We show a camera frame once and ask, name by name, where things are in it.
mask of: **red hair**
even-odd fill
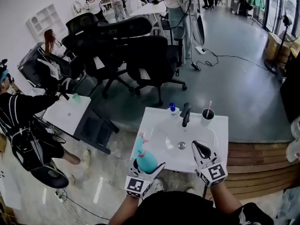
[[[53,30],[52,29],[47,30],[44,33],[44,37],[45,37],[45,52],[51,53],[55,42],[55,36],[53,35]]]

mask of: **faucet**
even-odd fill
[[[191,104],[189,103],[185,103],[184,106],[183,106],[183,110],[180,114],[180,117],[183,118],[183,121],[182,121],[182,126],[185,128],[189,122],[189,115],[191,113]]]

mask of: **extension cord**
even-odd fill
[[[196,47],[196,50],[197,50],[201,55],[204,55],[204,54],[206,53],[206,52],[203,51],[203,49],[202,49],[200,46]]]
[[[64,202],[64,201],[62,200],[61,196],[58,194],[57,191],[55,191],[54,194],[55,194],[55,196],[57,197],[57,199],[58,199],[61,203]]]

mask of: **wooden floor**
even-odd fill
[[[229,143],[225,181],[229,190],[241,200],[298,185],[300,164],[286,160],[287,145]]]

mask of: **white wall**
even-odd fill
[[[36,12],[54,4],[62,22],[66,23],[73,18],[71,6],[74,1],[85,4],[85,0],[0,0],[0,59],[8,59],[9,72],[25,94],[32,87],[18,71],[17,65],[36,45],[26,21]]]

